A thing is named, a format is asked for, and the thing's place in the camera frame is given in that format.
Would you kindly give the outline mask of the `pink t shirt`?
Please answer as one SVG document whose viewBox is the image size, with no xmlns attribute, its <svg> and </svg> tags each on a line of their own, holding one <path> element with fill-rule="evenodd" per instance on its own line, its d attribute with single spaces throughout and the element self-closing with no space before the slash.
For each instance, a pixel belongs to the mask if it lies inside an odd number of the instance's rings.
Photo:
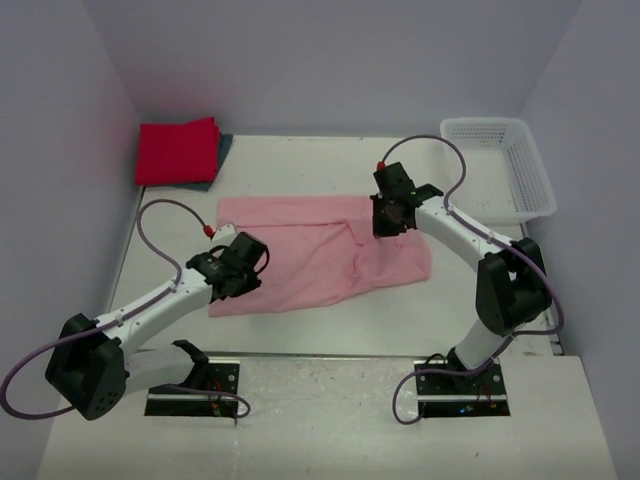
<svg viewBox="0 0 640 480">
<path fill-rule="evenodd" d="M 212 318 L 325 307 L 431 276 L 425 236 L 375 238 L 366 196 L 226 197 L 217 220 L 264 242 L 270 261 L 257 290 L 211 304 Z"/>
</svg>

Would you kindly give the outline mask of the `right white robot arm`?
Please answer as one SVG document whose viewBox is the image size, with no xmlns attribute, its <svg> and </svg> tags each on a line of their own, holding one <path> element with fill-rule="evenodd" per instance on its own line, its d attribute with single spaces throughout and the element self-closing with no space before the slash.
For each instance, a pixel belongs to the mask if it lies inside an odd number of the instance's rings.
<svg viewBox="0 0 640 480">
<path fill-rule="evenodd" d="M 514 241 L 497 234 L 458 212 L 433 185 L 417 187 L 400 163 L 379 164 L 374 179 L 379 189 L 371 197 L 375 237 L 420 231 L 446 245 L 475 272 L 477 320 L 449 351 L 440 372 L 477 375 L 522 325 L 551 306 L 539 246 L 529 238 Z"/>
</svg>

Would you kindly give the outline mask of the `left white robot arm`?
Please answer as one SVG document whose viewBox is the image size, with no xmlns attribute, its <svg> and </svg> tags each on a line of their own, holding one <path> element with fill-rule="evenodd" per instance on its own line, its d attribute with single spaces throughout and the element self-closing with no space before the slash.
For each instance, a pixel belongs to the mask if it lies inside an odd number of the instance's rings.
<svg viewBox="0 0 640 480">
<path fill-rule="evenodd" d="M 204 393 L 208 357 L 186 340 L 143 345 L 186 315 L 257 289 L 270 261 L 266 244 L 245 232 L 218 234 L 175 278 L 116 311 L 64 324 L 46 380 L 85 419 L 96 420 L 124 396 L 156 387 Z"/>
</svg>

